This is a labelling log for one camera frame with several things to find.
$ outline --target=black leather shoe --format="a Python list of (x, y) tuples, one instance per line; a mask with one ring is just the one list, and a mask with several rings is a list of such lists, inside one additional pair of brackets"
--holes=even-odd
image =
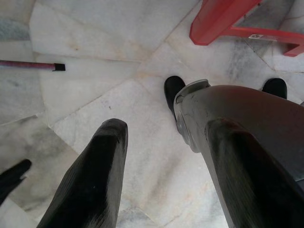
[(0, 205), (7, 196), (25, 179), (23, 174), (27, 172), (32, 163), (25, 159), (10, 169), (0, 174)]
[(262, 91), (287, 99), (287, 85), (285, 81), (280, 78), (271, 78), (267, 80)]
[(168, 107), (171, 110), (175, 120), (176, 120), (176, 117), (175, 117), (174, 109), (173, 109), (174, 98), (175, 98), (176, 94), (185, 86), (186, 85), (185, 85), (184, 81), (178, 76), (168, 77), (164, 84), (164, 91), (165, 91), (167, 104), (168, 104)]

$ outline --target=red chair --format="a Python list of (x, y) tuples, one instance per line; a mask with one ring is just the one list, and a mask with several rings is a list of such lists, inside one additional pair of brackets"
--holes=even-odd
[(191, 26), (191, 40), (196, 45), (209, 45), (219, 36), (237, 36), (287, 43), (285, 56), (295, 57), (304, 53), (303, 34), (233, 26), (260, 2), (261, 0), (204, 0)]

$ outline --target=sticker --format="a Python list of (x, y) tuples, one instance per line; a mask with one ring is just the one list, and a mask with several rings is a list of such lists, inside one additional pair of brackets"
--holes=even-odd
[(277, 37), (267, 36), (267, 35), (261, 35), (261, 34), (252, 34), (248, 38), (249, 39), (263, 39), (263, 40), (277, 41)]

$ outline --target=marble tile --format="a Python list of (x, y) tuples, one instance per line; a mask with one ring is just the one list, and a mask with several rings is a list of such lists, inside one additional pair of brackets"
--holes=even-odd
[(220, 37), (208, 46), (197, 46), (187, 31), (200, 9), (198, 5), (171, 33), (167, 42), (182, 61), (200, 72), (203, 78), (221, 84), (234, 84), (260, 89), (276, 76), (268, 65), (240, 38)]
[[(30, 41), (0, 42), (0, 59), (32, 61)], [(38, 72), (0, 68), (0, 124), (44, 111)]]
[(7, 198), (0, 207), (1, 228), (35, 228), (38, 224), (12, 200)]
[(135, 75), (139, 63), (38, 55), (39, 62), (65, 63), (66, 71), (40, 71), (49, 124), (66, 117)]
[[(54, 131), (80, 153), (109, 118), (128, 124), (122, 195), (135, 207), (161, 226), (185, 227), (186, 220), (195, 218), (192, 221), (203, 227), (215, 214), (216, 219), (225, 220), (202, 156), (184, 143), (169, 109), (135, 80), (57, 122)], [(213, 202), (207, 204), (212, 193)]]
[[(296, 0), (286, 16), (280, 30), (304, 34), (304, 2)], [(274, 43), (264, 54), (263, 59), (275, 70), (301, 73), (304, 72), (304, 54), (297, 57), (286, 57), (283, 53), (286, 45)]]
[(34, 219), (46, 211), (76, 158), (77, 153), (36, 116), (0, 127), (0, 171), (22, 159), (32, 161), (27, 178), (10, 198)]
[(117, 219), (116, 228), (160, 228), (138, 208), (123, 211)]
[(154, 54), (143, 62), (137, 72), (136, 80), (141, 83), (159, 102), (167, 105), (163, 85), (173, 75), (180, 76), (186, 84), (208, 79), (211, 85), (228, 84), (229, 81), (210, 77), (204, 72), (195, 71), (186, 66), (178, 54), (167, 43), (162, 44)]
[(30, 23), (33, 47), (47, 54), (142, 60), (197, 2), (70, 0), (62, 6), (62, 1), (42, 0)]
[(120, 216), (121, 212), (123, 212), (124, 210), (128, 210), (132, 207), (133, 207), (132, 203), (129, 200), (127, 200), (124, 196), (121, 196), (118, 216)]
[[(264, 0), (260, 6), (237, 26), (262, 29), (279, 29), (295, 0)], [(262, 57), (271, 42), (246, 39), (252, 49)]]
[(0, 17), (0, 40), (29, 40), (29, 27)]
[(288, 85), (288, 100), (301, 104), (302, 101), (304, 101), (304, 74), (289, 72), (278, 72), (278, 74), (286, 81)]
[(43, 54), (121, 59), (123, 39), (36, 3), (30, 20), (33, 50)]
[(0, 17), (27, 25), (36, 0), (0, 0)]

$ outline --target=black object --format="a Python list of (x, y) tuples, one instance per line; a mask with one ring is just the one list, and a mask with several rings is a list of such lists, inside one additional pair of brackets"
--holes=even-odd
[(175, 120), (176, 120), (176, 117), (175, 117), (174, 109), (173, 109), (174, 98), (175, 98), (176, 94), (185, 86), (186, 85), (185, 85), (184, 81), (178, 76), (168, 77), (164, 84), (164, 91), (165, 91), (167, 104), (168, 104), (168, 107), (171, 110)]
[(24, 180), (22, 175), (27, 172), (32, 163), (30, 160), (22, 160), (0, 175), (0, 205), (7, 196)]
[(262, 91), (283, 99), (287, 99), (287, 85), (285, 81), (280, 78), (271, 78), (267, 80)]
[(53, 71), (65, 71), (66, 65), (61, 63), (54, 63), (55, 70)]
[(66, 172), (37, 228), (115, 228), (127, 143), (125, 122), (104, 122)]
[(253, 135), (226, 119), (210, 121), (206, 132), (235, 227), (304, 227), (301, 188)]

